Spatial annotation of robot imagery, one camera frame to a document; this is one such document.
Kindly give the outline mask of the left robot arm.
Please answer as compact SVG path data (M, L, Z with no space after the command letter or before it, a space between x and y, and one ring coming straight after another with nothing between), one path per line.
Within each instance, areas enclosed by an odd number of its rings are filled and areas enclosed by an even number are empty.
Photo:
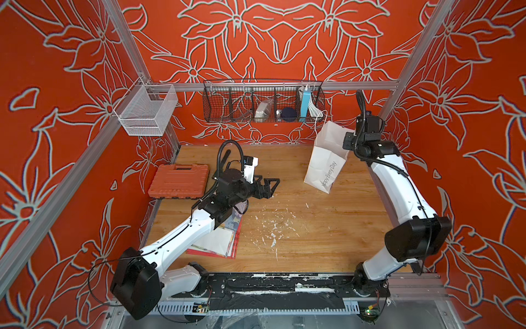
M140 250L126 249L115 259L110 292L135 320L149 315L161 300L180 294L202 295L209 273L191 262L172 275L168 268L201 237L213 232L250 198L270 199L278 178L255 173L258 159L246 156L241 145L224 142L216 156L215 183L192 206L190 217L161 239Z

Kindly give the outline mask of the floral patterned paper bag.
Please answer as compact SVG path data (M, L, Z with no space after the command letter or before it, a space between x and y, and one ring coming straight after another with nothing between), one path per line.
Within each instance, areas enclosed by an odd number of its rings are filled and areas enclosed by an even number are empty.
M242 214L234 209L231 216L225 222L214 231L200 238L193 247L213 251L218 254L231 252L231 244L234 238L233 220L235 216L239 215Z

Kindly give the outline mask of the white paper bag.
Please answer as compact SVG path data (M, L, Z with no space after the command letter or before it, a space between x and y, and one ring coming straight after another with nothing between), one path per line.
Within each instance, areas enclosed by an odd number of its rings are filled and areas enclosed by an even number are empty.
M328 121L317 134L304 182L329 194L339 173L344 167L349 150L344 149L346 133L354 130Z

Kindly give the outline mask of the red RICH paper bag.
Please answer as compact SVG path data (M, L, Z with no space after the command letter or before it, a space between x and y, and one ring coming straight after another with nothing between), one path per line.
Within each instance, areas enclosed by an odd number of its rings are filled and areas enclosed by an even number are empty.
M236 253L235 252L228 252L227 254L218 254L213 251L190 247L186 251L187 254L191 255L198 255L198 256L207 256L207 257L215 257L215 258L223 258L223 259L235 259Z

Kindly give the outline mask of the red paper bag blue panel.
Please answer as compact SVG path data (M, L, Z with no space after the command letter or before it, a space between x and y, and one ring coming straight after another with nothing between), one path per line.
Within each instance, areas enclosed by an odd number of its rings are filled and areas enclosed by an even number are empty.
M236 257L238 244L239 244L239 238L240 238L240 235L241 235L241 225L242 225L242 215L235 216L235 218L233 220L234 238L232 240L231 254L230 254L232 259L235 259L235 257Z

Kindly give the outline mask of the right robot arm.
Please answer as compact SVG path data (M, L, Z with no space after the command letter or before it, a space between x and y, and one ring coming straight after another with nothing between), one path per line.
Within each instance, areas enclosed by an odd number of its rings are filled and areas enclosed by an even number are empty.
M400 268L412 263L424 265L428 257L437 254L452 223L439 215L416 187L397 145L382 137L385 120L366 109L361 90L357 90L356 100L360 109L356 130L345 134L342 146L366 163L393 224L385 234L383 248L354 271L351 286L359 296L367 297Z

